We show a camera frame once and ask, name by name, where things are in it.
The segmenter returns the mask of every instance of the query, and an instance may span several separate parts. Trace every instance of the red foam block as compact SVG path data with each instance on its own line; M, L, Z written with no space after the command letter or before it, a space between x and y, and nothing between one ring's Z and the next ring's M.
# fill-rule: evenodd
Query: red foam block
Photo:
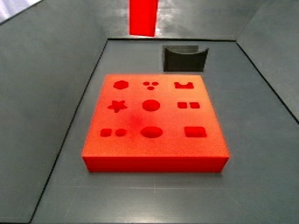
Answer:
M159 0L130 0L130 35L155 36L158 1Z
M230 151L199 75L107 75L82 156L91 172L221 172Z

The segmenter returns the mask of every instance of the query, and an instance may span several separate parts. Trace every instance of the gray enclosure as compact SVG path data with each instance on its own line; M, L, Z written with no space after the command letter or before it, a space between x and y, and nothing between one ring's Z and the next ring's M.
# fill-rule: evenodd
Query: gray enclosure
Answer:
M0 222L299 221L299 3L159 5L158 41L127 34L127 0L43 0L0 25ZM210 47L227 168L90 174L80 151L103 77L162 74L163 45Z

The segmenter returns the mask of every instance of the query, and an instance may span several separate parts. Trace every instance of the gray floor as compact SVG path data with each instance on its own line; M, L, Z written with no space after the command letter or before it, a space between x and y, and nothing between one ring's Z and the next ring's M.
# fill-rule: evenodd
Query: gray floor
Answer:
M163 72L163 45L210 48L203 74L231 159L222 174L88 173L80 158L106 74ZM34 223L298 223L299 126L233 42L110 41Z

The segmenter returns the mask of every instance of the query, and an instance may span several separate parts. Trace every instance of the circular hole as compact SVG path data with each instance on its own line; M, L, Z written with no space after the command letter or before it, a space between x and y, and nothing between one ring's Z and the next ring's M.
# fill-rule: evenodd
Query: circular hole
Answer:
M146 127L142 129L140 131L142 135L144 137L148 137L148 138L157 138L159 137L165 132L161 128L158 127Z
M161 108L161 102L157 100L147 100L143 103L143 109L146 111L157 111Z
M118 129L116 130L116 136L118 137L123 137L127 134L127 130L126 129Z
M100 136L102 137L110 137L111 136L111 133L112 133L112 129L103 129L100 131Z
M114 88L116 88L116 89L128 88L128 82L126 80L116 81Z

